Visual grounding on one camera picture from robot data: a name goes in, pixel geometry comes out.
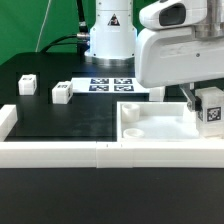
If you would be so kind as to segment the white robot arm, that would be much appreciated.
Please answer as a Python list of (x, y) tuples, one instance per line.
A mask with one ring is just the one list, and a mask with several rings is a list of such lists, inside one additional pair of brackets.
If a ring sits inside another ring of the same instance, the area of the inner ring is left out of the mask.
[(129, 61), (146, 88), (224, 78), (224, 0), (157, 0), (132, 24), (133, 0), (96, 0), (86, 60), (111, 66)]

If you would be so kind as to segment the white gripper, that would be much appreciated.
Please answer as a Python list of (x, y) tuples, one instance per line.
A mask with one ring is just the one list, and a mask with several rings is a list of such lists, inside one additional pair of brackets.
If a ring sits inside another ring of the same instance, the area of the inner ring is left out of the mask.
[(158, 0), (139, 20), (137, 81), (146, 88), (181, 84), (187, 108), (200, 111), (189, 83), (224, 77), (224, 0)]

